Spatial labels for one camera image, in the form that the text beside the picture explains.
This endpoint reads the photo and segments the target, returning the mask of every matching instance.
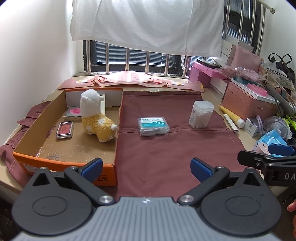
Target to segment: gray ribbed panel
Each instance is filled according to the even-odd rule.
[[[123,197],[100,207],[80,229],[58,237],[40,238],[21,233],[17,241],[279,241],[273,234],[234,238],[208,227],[192,207],[172,198]]]

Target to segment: yellow tube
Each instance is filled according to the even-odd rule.
[[[233,122],[237,125],[238,128],[244,127],[244,120],[242,118],[240,118],[239,116],[237,116],[236,114],[234,114],[230,110],[226,109],[221,104],[219,104],[219,107],[225,114],[227,114],[230,117],[230,119],[233,120]]]

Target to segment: table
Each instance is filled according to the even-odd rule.
[[[88,77],[75,77],[77,80],[80,79],[85,79],[85,78],[92,78],[93,76],[88,76]],[[174,81],[179,81],[179,82],[185,82],[187,80],[185,79],[176,79],[176,78],[169,78],[169,77],[164,77],[166,79],[174,80]],[[124,87],[123,88],[125,91],[151,91],[151,92],[156,92],[156,91],[184,91],[184,90],[178,90],[178,89],[171,89],[168,87],[161,87],[161,88],[146,88],[146,87],[141,87],[141,86],[135,86],[135,87]],[[56,98],[60,94],[61,91],[56,90],[54,91],[50,96],[48,96],[44,101],[50,101]],[[211,102],[215,107],[214,110],[223,116],[223,112],[219,108],[219,103],[220,103],[220,95],[212,88],[205,88],[204,93],[202,93],[202,98],[206,101]],[[16,133],[20,129],[20,126],[14,131]],[[247,132],[245,132],[243,129],[239,129],[239,132],[237,133],[239,139],[241,140],[243,146],[245,147],[246,150],[252,150],[257,138],[252,138]],[[286,187],[271,187],[272,192],[278,196],[282,192],[284,192],[287,188]],[[2,196],[4,199],[6,199],[9,202],[14,202],[18,194],[22,191],[22,187],[16,182],[16,180],[10,175],[8,172],[8,169],[6,168],[6,165],[3,161],[0,161],[0,196]]]

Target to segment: yellow fuzzy body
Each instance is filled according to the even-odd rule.
[[[104,114],[82,117],[84,131],[89,135],[96,134],[101,142],[106,142],[114,138],[116,130],[113,131],[111,129],[111,125],[113,124],[115,124],[114,121]]]

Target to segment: human hand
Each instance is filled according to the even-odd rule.
[[[294,202],[292,202],[288,207],[287,207],[287,210],[289,212],[293,212],[296,210],[296,200],[294,200]],[[296,215],[294,216],[293,218],[293,236],[294,238],[296,238]]]

